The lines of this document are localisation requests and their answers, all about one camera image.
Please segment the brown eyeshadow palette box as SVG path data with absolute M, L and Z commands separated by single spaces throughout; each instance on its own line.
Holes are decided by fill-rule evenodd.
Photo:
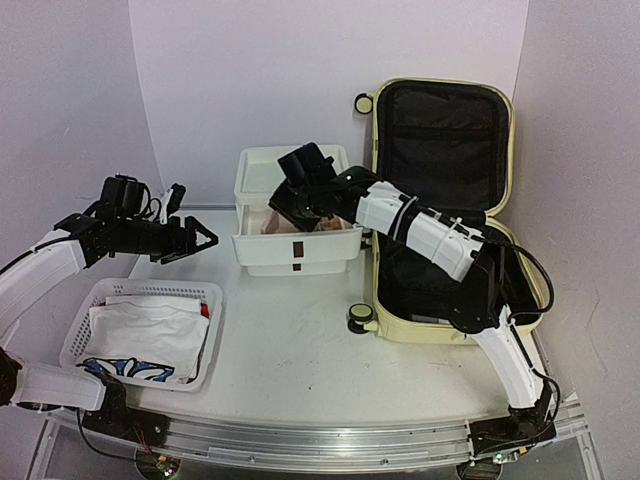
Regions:
M 332 218 L 322 219 L 318 223 L 316 230 L 327 232 L 327 231 L 349 230 L 351 228 L 352 228 L 352 225 L 346 222 L 345 220 L 339 217 L 332 217 Z

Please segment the white three-drawer storage cabinet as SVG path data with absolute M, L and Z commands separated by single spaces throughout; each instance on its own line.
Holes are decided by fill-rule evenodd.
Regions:
M 237 262 L 254 277 L 336 274 L 346 270 L 361 249 L 362 229 L 262 235 L 271 209 L 269 198 L 284 180 L 277 160 L 292 146 L 241 151 L 234 186 L 238 231 L 232 236 Z

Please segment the white blue-print t-shirt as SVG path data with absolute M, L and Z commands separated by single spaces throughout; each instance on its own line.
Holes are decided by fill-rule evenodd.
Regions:
M 108 297 L 89 309 L 90 339 L 76 365 L 115 377 L 188 384 L 199 373 L 210 320 L 197 298 Z

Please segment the pale yellow hard-shell suitcase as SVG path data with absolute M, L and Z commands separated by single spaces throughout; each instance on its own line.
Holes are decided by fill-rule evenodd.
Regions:
M 373 117 L 372 169 L 384 180 L 489 239 L 513 243 L 497 220 L 513 186 L 515 113 L 494 86 L 437 79 L 393 79 L 354 100 Z M 373 308 L 368 326 L 399 343 L 469 345 L 449 325 L 456 287 L 442 270 L 375 233 Z

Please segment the white perforated plastic basket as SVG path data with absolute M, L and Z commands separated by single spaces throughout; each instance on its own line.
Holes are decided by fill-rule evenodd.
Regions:
M 207 282 L 101 280 L 79 307 L 59 363 L 137 387 L 198 391 L 215 364 L 222 300 Z

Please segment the small pink cosmetic box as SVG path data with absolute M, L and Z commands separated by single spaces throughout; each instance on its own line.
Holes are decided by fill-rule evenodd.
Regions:
M 271 211 L 260 226 L 262 235 L 297 233 L 298 229 L 276 211 Z

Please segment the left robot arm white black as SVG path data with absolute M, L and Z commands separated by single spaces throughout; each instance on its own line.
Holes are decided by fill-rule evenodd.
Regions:
M 117 256 L 166 266 L 199 257 L 219 239 L 180 217 L 183 188 L 156 202 L 142 182 L 108 177 L 84 211 L 58 221 L 1 270 L 1 402 L 31 410 L 95 411 L 114 437 L 134 428 L 131 386 L 190 392 L 212 364 L 220 316 L 173 303 L 195 282 L 141 283 L 137 292 L 86 306 L 89 270 Z

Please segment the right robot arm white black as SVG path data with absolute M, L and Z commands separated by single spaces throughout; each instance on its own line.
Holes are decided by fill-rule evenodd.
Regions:
M 269 199 L 270 207 L 298 230 L 311 232 L 323 218 L 334 216 L 381 233 L 438 267 L 457 284 L 447 319 L 472 337 L 487 355 L 507 393 L 509 414 L 503 433 L 524 443 L 540 430 L 555 381 L 539 372 L 517 328 L 518 312 L 499 292 L 499 255 L 510 249 L 535 263 L 522 247 L 487 239 L 459 218 L 420 204 L 392 183 L 362 166 L 341 173 L 315 143 L 280 157 L 283 181 Z

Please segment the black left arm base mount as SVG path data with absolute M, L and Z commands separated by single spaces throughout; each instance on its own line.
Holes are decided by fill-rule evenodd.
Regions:
M 138 442 L 148 447 L 162 447 L 170 420 L 166 415 L 130 407 L 125 386 L 119 381 L 107 382 L 98 410 L 86 411 L 81 426 L 109 437 Z

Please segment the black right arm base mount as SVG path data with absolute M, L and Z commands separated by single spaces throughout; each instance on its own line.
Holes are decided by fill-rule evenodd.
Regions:
M 509 408 L 508 416 L 474 421 L 468 434 L 473 459 L 532 448 L 555 437 L 551 415 L 547 410 L 537 408 Z

